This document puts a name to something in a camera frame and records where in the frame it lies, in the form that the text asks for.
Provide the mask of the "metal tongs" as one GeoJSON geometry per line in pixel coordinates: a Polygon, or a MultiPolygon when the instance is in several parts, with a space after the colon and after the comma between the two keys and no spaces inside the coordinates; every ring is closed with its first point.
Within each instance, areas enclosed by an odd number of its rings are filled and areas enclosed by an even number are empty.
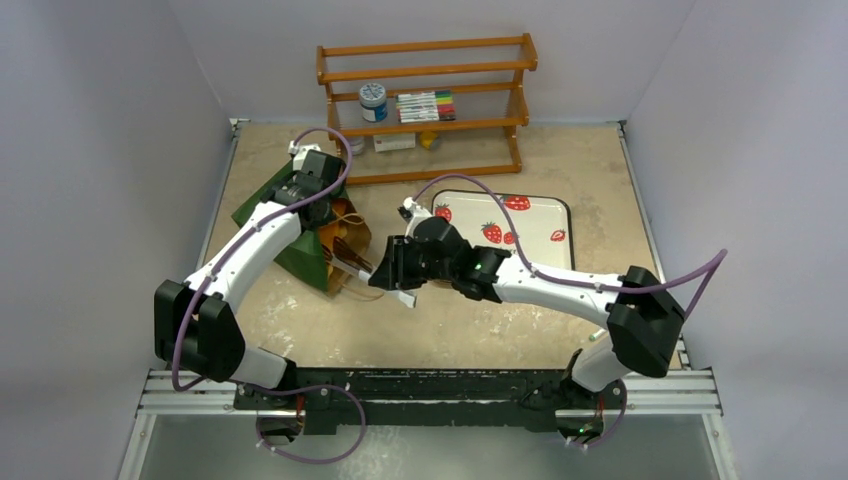
{"type": "Polygon", "coordinates": [[[375,267],[362,255],[357,254],[349,248],[344,242],[334,243],[333,248],[323,246],[322,251],[324,260],[329,266],[332,266],[337,270],[341,270],[354,279],[367,284],[369,287],[380,290],[383,295],[388,295],[389,297],[394,298],[407,308],[412,309],[416,306],[416,294],[397,289],[387,290],[373,284],[372,277],[374,275],[375,267]]]}

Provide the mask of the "strawberry print white tray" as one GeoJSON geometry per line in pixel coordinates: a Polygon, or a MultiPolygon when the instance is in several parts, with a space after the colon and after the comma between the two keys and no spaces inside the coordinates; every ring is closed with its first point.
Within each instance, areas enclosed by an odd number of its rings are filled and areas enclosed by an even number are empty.
{"type": "Polygon", "coordinates": [[[473,246],[517,253],[515,240],[532,263],[559,269],[574,268],[571,215],[556,198],[483,191],[442,190],[431,212],[452,223],[473,246]]]}

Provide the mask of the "green brown paper bag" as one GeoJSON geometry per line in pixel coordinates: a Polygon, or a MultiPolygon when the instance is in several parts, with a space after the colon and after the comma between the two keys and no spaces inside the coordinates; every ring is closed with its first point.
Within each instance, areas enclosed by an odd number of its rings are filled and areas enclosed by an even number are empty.
{"type": "Polygon", "coordinates": [[[349,275],[325,261],[324,248],[327,247],[331,253],[336,253],[334,240],[339,238],[355,254],[365,257],[372,240],[372,232],[365,218],[357,211],[345,189],[332,200],[332,209],[343,219],[321,227],[317,233],[304,232],[274,259],[278,266],[296,279],[329,298],[335,297],[342,290],[342,285],[349,275]]]}

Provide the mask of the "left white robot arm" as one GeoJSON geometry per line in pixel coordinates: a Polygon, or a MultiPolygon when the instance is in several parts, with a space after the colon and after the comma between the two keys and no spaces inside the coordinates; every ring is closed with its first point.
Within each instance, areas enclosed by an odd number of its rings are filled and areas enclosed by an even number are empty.
{"type": "Polygon", "coordinates": [[[272,408],[297,399],[291,362],[248,344],[235,318],[239,306],[274,259],[305,232],[334,219],[332,201],[344,188],[346,162],[303,147],[291,169],[264,187],[238,233],[201,269],[154,293],[154,352],[172,367],[216,382],[259,386],[272,408]]]}

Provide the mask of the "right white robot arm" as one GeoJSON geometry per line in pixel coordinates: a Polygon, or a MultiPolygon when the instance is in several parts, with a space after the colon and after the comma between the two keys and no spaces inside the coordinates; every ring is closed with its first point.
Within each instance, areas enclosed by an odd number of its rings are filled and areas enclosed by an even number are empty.
{"type": "Polygon", "coordinates": [[[368,283],[411,291],[442,281],[471,300],[544,307],[605,329],[604,339],[573,356],[561,381],[564,399],[576,407],[631,372],[667,375],[684,312],[650,271],[632,266],[624,275],[561,274],[564,283],[547,281],[510,251],[473,246],[452,224],[430,217],[388,238],[368,283]]]}

